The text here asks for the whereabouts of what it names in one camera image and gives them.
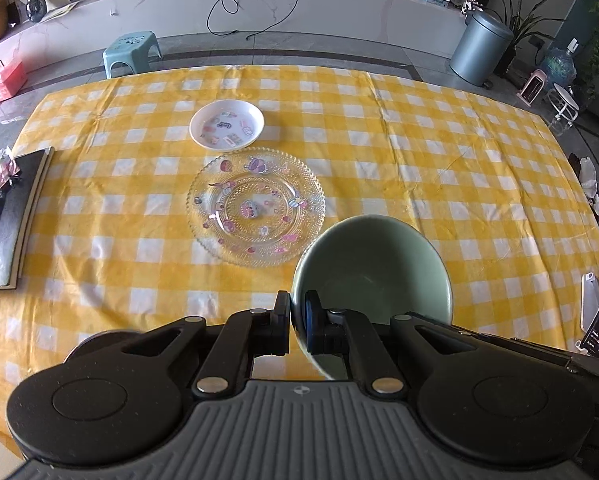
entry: snack bag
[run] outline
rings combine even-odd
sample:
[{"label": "snack bag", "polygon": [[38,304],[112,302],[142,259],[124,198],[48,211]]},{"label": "snack bag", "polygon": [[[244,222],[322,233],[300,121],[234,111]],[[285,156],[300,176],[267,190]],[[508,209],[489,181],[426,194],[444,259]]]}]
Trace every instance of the snack bag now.
[{"label": "snack bag", "polygon": [[7,146],[0,150],[0,189],[2,189],[11,177],[16,176],[20,169],[16,163],[11,149]]}]

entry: small plate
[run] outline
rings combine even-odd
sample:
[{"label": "small plate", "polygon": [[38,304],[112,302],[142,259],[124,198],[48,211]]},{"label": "small plate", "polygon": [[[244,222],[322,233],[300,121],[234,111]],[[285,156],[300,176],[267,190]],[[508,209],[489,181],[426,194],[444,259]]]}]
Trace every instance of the small plate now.
[{"label": "small plate", "polygon": [[226,153],[255,142],[263,128],[264,116],[257,106],[224,99],[197,110],[188,131],[201,147]]},{"label": "small plate", "polygon": [[264,267],[301,254],[319,235],[326,202],[322,187],[299,159],[247,148],[212,160],[186,200],[190,227],[213,256]]}]

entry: teal plastic stool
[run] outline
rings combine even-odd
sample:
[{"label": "teal plastic stool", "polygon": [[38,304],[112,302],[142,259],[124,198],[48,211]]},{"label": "teal plastic stool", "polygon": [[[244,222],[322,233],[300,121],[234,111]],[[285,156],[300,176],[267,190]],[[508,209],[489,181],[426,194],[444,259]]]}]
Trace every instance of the teal plastic stool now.
[{"label": "teal plastic stool", "polygon": [[104,69],[106,78],[111,78],[111,69],[117,63],[128,65],[134,74],[150,72],[148,67],[148,51],[154,46],[162,59],[158,38],[150,30],[131,32],[115,42],[104,51]]}]

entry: black book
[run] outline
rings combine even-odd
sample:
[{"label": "black book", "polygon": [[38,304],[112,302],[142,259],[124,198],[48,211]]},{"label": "black book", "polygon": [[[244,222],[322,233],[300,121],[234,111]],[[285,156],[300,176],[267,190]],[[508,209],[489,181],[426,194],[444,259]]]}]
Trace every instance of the black book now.
[{"label": "black book", "polygon": [[31,219],[53,148],[16,157],[15,185],[0,198],[0,288],[16,288]]}]

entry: green bowl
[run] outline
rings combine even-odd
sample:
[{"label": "green bowl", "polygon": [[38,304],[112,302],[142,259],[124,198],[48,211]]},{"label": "green bowl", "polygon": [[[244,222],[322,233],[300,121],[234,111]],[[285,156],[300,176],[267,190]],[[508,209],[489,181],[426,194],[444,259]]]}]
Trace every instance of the green bowl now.
[{"label": "green bowl", "polygon": [[[300,259],[292,286],[292,314],[305,351],[304,295],[315,289],[322,307],[358,310],[373,323],[388,324],[405,312],[451,323],[451,280],[431,243],[396,218],[347,218],[323,232]],[[345,379],[335,356],[309,356],[331,379]]]}]

